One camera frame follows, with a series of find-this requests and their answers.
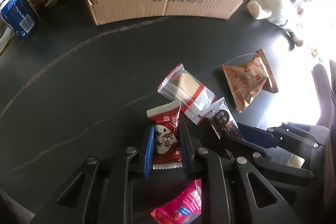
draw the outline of screw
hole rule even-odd
[[[253,153],[253,157],[254,157],[255,159],[258,159],[258,158],[261,157],[261,154],[260,154],[259,152],[254,152],[254,153]]]
[[[129,147],[126,148],[126,153],[128,153],[128,154],[133,154],[136,151],[137,151],[137,149],[133,146],[129,146]]]
[[[97,161],[98,161],[98,160],[97,160],[96,157],[90,157],[90,158],[87,159],[86,162],[87,162],[88,164],[92,165],[92,164],[96,164]]]
[[[247,163],[247,160],[244,157],[238,157],[237,162],[239,164],[245,164],[245,163]]]
[[[206,154],[206,153],[208,153],[208,149],[205,148],[205,147],[200,147],[199,149],[197,149],[197,151],[198,151],[200,154]]]
[[[309,177],[313,179],[315,177],[315,172],[313,170],[309,171]]]

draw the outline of plush toy leg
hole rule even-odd
[[[250,15],[255,19],[264,19],[272,15],[272,12],[270,10],[263,10],[258,2],[254,0],[251,0],[247,4],[247,9],[249,10]]]
[[[293,40],[295,45],[297,45],[298,47],[301,47],[303,45],[303,39],[298,38],[295,35],[295,31],[293,31],[292,29],[286,29],[286,31],[288,32],[289,36],[291,37],[291,39]]]

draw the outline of white plush toy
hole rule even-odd
[[[302,35],[296,25],[299,16],[290,0],[250,0],[247,9],[255,19],[267,18],[285,29],[295,45],[302,46]]]

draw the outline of red logo on wrapper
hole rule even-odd
[[[153,160],[153,168],[155,169],[181,166],[179,132],[177,130],[180,108],[180,101],[175,100],[147,111],[148,119],[155,123],[156,153]]]

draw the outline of dark table surface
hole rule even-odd
[[[239,114],[221,64],[238,65],[259,48],[279,93],[262,90]],[[85,0],[59,0],[30,37],[14,37],[0,55],[0,187],[36,213],[87,157],[111,157],[141,139],[146,110],[168,102],[157,86],[179,63],[225,96],[237,122],[266,129],[318,120],[308,48],[254,20],[246,4],[229,20],[174,16],[95,26]],[[202,145],[221,150],[214,133],[189,125]],[[183,181],[181,170],[163,173],[154,172],[152,180],[161,179],[168,191],[188,183],[175,183]],[[153,199],[161,195],[151,184],[135,185],[134,196],[144,191]],[[169,193],[165,198],[174,197]]]

